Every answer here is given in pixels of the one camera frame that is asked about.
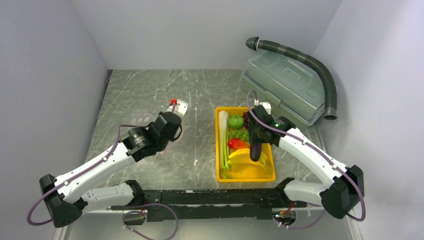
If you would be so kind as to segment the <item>celery stalk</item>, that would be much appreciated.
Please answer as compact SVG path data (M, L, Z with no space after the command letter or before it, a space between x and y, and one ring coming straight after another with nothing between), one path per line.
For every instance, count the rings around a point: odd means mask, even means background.
M218 138L219 138L219 176L225 177L226 171L230 169L229 161L229 147L228 147L228 125L229 115L226 111L218 113Z

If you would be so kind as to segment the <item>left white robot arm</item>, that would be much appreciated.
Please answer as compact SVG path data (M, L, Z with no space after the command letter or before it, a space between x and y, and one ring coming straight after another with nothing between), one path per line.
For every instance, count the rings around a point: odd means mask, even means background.
M182 134L184 110L161 111L146 126L126 125L126 133L117 133L111 147L80 167L60 176L47 174L39 180L49 212L49 222L56 228L75 222L83 214L106 207L127 206L139 209L145 194L136 180L117 186L94 188L103 178L166 149Z

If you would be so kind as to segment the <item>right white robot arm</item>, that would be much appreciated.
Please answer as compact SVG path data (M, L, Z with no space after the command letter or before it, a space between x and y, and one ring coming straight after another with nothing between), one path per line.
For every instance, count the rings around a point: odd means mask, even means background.
M293 202L321 206L336 219L345 216L362 222L366 217L364 173L335 160L318 148L290 122L273 119L263 105L248 108L250 159L260 159L262 144L270 144L290 153L308 167L320 183L286 178L276 186L276 203L287 208Z

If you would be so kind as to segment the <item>clear pink zip top bag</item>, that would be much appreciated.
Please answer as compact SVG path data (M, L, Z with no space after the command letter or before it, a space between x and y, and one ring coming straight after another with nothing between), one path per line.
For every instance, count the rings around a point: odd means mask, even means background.
M183 134L182 123L188 108L187 102L172 99L169 108L159 112L156 120L130 129L121 139L127 155L141 159L165 151L170 142L177 141Z

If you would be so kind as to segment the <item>purple eggplant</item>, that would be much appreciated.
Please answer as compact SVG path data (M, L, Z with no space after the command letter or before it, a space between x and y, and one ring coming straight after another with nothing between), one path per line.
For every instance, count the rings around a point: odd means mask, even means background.
M262 144L253 142L249 146L249 157L253 162L258 162L262 154Z

